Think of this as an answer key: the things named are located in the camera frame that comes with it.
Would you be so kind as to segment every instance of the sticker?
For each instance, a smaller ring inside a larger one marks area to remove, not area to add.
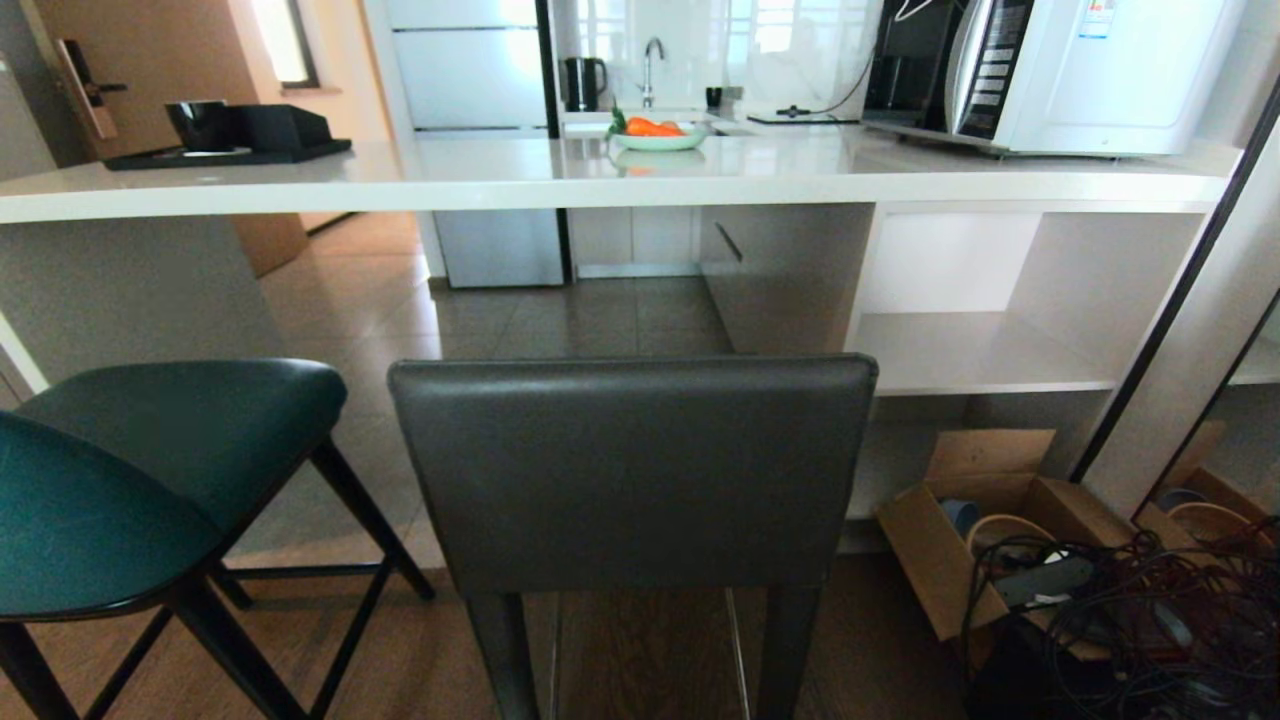
[[[1106,40],[1111,35],[1111,23],[1116,17],[1116,4],[1120,0],[1087,0],[1089,8],[1084,10],[1084,22],[1080,24],[1080,37],[1089,40]]]

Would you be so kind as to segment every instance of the white countertop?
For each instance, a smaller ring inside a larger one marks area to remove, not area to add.
[[[0,183],[0,223],[282,211],[490,210],[809,202],[1085,202],[1204,211],[1240,152],[1197,145],[1155,160],[1007,159],[901,143],[856,126],[708,137],[685,152],[596,138],[438,140],[297,165],[110,172],[101,164]]]

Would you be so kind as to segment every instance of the microwave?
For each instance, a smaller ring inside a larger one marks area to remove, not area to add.
[[[1244,4],[884,0],[863,123],[998,155],[1176,155]]]

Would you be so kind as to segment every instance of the faucet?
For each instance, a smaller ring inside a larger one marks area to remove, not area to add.
[[[644,95],[644,106],[653,108],[653,49],[658,47],[658,59],[667,59],[667,49],[662,46],[662,41],[657,36],[649,38],[649,44],[644,46],[644,85],[640,86],[640,91]]]

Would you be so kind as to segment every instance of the teal bar stool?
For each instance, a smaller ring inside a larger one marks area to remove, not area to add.
[[[302,360],[83,373],[0,413],[0,669],[41,720],[79,717],[24,624],[160,607],[84,717],[106,714],[174,615],[271,719],[321,717],[393,569],[434,589],[329,437],[347,388]],[[305,461],[384,552],[371,566],[228,570],[223,556]],[[311,712],[212,591],[244,578],[372,571]]]

